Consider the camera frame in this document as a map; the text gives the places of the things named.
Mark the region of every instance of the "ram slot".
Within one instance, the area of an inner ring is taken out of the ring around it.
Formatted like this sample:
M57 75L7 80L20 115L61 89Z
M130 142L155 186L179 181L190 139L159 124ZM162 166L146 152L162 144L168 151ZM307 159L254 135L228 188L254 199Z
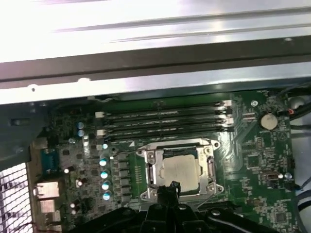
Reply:
M164 139L169 137L178 137L180 135L187 135L191 136L191 134L198 134L198 133L213 133L213 132L231 132L233 131L232 127L207 127L207 128L199 128L199 129L192 129L192 130L181 130L181 131L171 131L171 132L153 132L149 134L140 134L136 132L135 134L128 134L128 135L116 135L116 136L108 136L108 140L111 142L115 141L126 141L126 140L136 140L136 139Z
M192 125L194 122L196 124L224 124L225 119L222 118L211 118L211 119L199 119L199 118L187 118L183 120L161 120L161 121L146 121L145 124L141 125L140 122L133 122L131 124L124 124L124 125L108 125L103 127L107 132L124 132L130 130L151 130L163 127L177 127L177 126L186 126Z

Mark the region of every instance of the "mounting screw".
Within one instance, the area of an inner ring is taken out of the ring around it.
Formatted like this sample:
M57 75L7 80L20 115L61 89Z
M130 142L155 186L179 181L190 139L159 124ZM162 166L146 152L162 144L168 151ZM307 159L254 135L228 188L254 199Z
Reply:
M290 179L293 178L293 175L292 175L291 173L289 173L289 172L286 172L286 173L284 174L284 178L287 179L287 180L290 180Z
M187 206L186 206L186 205L183 205L183 204L180 204L180 205L178 206L178 208L179 208L180 210L185 210L185 209L187 208Z
M218 210L212 210L212 215L214 216L219 216L220 215L220 212Z
M70 139L68 139L68 143L69 144L75 144L76 143L76 139L70 138Z
M205 153L205 154L210 154L210 148L207 148L207 147L206 147L206 148L204 149L204 153Z
M148 152L147 156L148 159L153 159L155 157L155 154L153 152Z
M258 105L258 101L252 100L251 106L252 106L252 107L256 107L257 105Z

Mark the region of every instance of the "chip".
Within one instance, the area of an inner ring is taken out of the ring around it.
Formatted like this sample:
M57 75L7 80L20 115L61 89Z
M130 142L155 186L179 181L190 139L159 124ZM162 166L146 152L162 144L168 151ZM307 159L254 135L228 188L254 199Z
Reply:
M163 160L160 176L165 179L165 186L172 181L180 182L181 192L188 192L199 188L198 162L194 155L180 155Z
M277 213L276 214L276 222L285 222L286 219L286 213Z
M77 154L77 155L76 155L76 158L77 158L77 159L82 159L82 154Z

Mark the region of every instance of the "screw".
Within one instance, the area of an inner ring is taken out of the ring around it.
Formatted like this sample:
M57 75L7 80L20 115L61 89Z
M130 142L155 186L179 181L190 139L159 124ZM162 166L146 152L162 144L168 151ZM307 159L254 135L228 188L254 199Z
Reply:
M70 138L70 139L68 139L68 142L69 142L70 144L75 144L75 143L76 143L76 139Z
M258 105L258 101L252 100L251 106L252 106L252 107L256 107L257 105Z
M290 180L290 179L293 178L293 175L292 175L291 173L289 173L289 172L286 172L286 173L284 174L284 178L287 179L287 180Z
M153 159L155 154L153 152L149 152L147 156L148 156L148 159Z
M214 185L212 185L212 184L209 185L209 186L208 186L208 189L209 189L209 191L214 191Z
M180 204L180 205L178 206L178 208L179 208L180 210L185 210L187 207L186 207L186 205Z
M219 216L220 215L220 212L218 210L212 210L212 215L214 216Z
M209 153L210 153L210 149L209 149L209 148L205 148L205 149L204 149L204 153L205 153L205 154L209 154Z

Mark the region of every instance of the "capacitor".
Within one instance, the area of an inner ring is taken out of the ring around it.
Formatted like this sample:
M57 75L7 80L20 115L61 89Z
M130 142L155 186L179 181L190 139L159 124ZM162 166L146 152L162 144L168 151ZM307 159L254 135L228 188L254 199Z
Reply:
M110 187L110 181L105 181L103 184L102 184L102 189L103 190L108 190Z
M77 205L80 203L80 201L77 199L77 200L74 200L71 204L70 204L70 207L73 209L73 208L76 208Z
M106 191L104 194L103 194L103 199L104 200L109 200L111 197L111 192L110 191Z
M102 171L102 172L101 172L101 177L102 177L103 179L106 179L106 178L108 177L108 171L107 171L107 170Z
M76 206L72 211L71 211L71 214L72 215L76 215L77 212L80 210L80 207L79 206Z
M77 134L79 137L83 137L85 133L83 130L79 130Z
M79 123L77 124L77 128L78 128L79 130L83 129L83 128L84 128L83 122L79 122Z
M107 164L107 160L106 160L106 159L101 159L101 160L99 161L99 165L100 165L100 166L106 166L106 164Z
M65 174L68 174L68 173L70 173L70 172L72 172L72 171L74 171L74 167L73 167L73 166L69 166L69 167L67 167L67 168L64 169L64 173L65 173Z

